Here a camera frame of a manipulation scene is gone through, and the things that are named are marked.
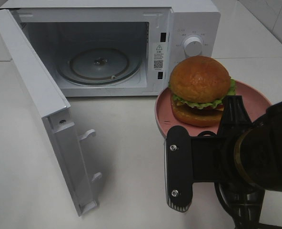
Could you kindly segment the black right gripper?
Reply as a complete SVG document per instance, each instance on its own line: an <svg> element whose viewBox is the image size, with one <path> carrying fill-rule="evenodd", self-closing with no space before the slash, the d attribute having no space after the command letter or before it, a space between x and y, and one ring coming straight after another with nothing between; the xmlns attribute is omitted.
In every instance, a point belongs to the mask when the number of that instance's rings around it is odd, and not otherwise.
<svg viewBox="0 0 282 229"><path fill-rule="evenodd" d="M234 188L266 188L264 167L267 148L255 139L242 96L223 99L224 111L216 134L209 131L191 138L191 183L215 183L222 208L236 229L258 229L265 191L233 191Z"/></svg>

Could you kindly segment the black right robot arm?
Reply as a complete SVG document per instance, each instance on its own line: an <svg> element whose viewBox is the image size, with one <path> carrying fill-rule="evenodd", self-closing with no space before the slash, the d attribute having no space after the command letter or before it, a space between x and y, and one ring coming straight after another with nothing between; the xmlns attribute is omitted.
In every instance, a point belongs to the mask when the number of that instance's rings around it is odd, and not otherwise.
<svg viewBox="0 0 282 229"><path fill-rule="evenodd" d="M191 139L193 182L214 183L237 229L259 222L265 191L282 192L282 102L252 122L241 96L227 96L217 134Z"/></svg>

